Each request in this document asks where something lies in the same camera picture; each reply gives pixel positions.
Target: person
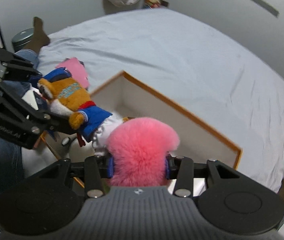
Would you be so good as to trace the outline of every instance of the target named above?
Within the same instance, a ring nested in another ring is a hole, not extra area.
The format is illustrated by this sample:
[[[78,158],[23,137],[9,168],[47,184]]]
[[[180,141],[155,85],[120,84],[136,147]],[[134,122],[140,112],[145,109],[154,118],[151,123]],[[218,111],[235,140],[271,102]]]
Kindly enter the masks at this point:
[[[50,43],[50,39],[43,31],[43,21],[40,18],[34,17],[33,27],[34,34],[31,41],[16,54],[31,61],[34,68],[37,68],[39,64],[38,54],[43,46]],[[30,89],[30,83],[27,82],[4,82],[21,97]],[[0,138],[0,194],[23,178],[21,147]]]

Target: trash can lid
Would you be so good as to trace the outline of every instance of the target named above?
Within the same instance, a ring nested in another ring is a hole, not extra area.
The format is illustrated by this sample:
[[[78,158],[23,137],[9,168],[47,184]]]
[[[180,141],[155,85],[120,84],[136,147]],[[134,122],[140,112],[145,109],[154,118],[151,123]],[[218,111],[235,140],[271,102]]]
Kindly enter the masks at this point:
[[[26,29],[24,31],[19,32],[12,38],[13,46],[22,45],[31,40],[33,35],[33,28]]]

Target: pink fur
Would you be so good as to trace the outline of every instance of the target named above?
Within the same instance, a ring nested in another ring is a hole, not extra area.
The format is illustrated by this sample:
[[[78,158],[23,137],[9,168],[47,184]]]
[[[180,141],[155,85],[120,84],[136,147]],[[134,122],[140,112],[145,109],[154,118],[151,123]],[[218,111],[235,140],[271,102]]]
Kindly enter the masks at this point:
[[[136,118],[121,124],[106,145],[114,157],[112,186],[166,185],[165,156],[180,143],[172,127],[152,118]]]

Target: foot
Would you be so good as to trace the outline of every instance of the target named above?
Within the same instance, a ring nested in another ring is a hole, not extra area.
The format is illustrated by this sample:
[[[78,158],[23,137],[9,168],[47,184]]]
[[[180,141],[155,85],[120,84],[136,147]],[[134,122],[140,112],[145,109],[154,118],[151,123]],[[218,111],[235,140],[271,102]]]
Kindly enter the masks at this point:
[[[33,39],[36,40],[42,47],[50,44],[50,38],[43,30],[43,21],[39,17],[33,18]]]

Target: pink notebook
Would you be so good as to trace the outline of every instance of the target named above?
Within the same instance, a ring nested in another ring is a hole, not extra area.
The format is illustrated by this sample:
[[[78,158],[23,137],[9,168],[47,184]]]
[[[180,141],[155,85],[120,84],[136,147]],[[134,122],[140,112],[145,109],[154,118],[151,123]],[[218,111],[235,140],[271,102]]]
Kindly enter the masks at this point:
[[[72,77],[79,82],[79,84],[87,89],[89,87],[89,81],[88,81],[88,74],[85,71],[85,67],[79,62],[79,60],[75,57],[67,59],[57,66],[55,68],[59,67],[66,67],[68,71],[71,72]]]

